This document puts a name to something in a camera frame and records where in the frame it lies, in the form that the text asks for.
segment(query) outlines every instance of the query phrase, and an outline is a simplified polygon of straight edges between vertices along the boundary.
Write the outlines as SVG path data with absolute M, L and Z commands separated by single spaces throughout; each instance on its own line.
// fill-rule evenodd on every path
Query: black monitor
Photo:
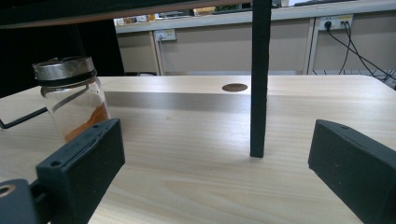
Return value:
M 0 98 L 36 86 L 32 63 L 91 56 L 98 76 L 124 76 L 113 20 L 0 29 Z

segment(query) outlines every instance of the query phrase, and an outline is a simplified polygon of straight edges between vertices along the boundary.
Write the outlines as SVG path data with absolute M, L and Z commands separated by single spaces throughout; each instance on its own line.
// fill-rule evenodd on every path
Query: black rubber band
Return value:
M 44 87 L 60 87 L 60 86 L 67 86 L 67 85 L 72 85 L 75 83 L 83 82 L 85 80 L 90 79 L 91 77 L 96 77 L 96 69 L 93 69 L 89 73 L 81 74 L 75 77 L 67 77 L 67 78 L 62 78 L 62 79 L 56 79 L 56 80 L 38 80 L 37 84 L 39 86 L 44 86 Z

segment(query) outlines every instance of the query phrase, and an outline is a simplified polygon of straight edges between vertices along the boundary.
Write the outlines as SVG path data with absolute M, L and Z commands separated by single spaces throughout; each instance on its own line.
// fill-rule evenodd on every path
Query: black plug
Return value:
M 324 23 L 324 27 L 326 27 L 327 32 L 330 32 L 330 27 L 332 27 L 332 23 L 330 21 L 326 21 Z

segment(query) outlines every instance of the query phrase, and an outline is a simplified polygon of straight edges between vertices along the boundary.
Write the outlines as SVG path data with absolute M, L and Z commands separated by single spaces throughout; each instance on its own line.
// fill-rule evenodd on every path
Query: jar lid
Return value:
M 77 84 L 96 76 L 91 57 L 68 57 L 32 64 L 40 86 L 65 86 Z

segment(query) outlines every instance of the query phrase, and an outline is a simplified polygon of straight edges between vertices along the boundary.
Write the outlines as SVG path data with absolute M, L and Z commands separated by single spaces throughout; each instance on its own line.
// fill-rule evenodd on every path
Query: white outlet plate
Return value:
M 175 29 L 156 30 L 154 31 L 154 34 L 155 34 L 155 40 L 157 41 L 177 40 Z
M 330 30 L 344 30 L 346 27 L 344 26 L 343 22 L 348 21 L 349 26 L 352 27 L 352 18 L 353 14 L 321 17 L 319 30 L 326 30 L 326 27 L 324 26 L 326 21 L 330 21 L 332 23 Z

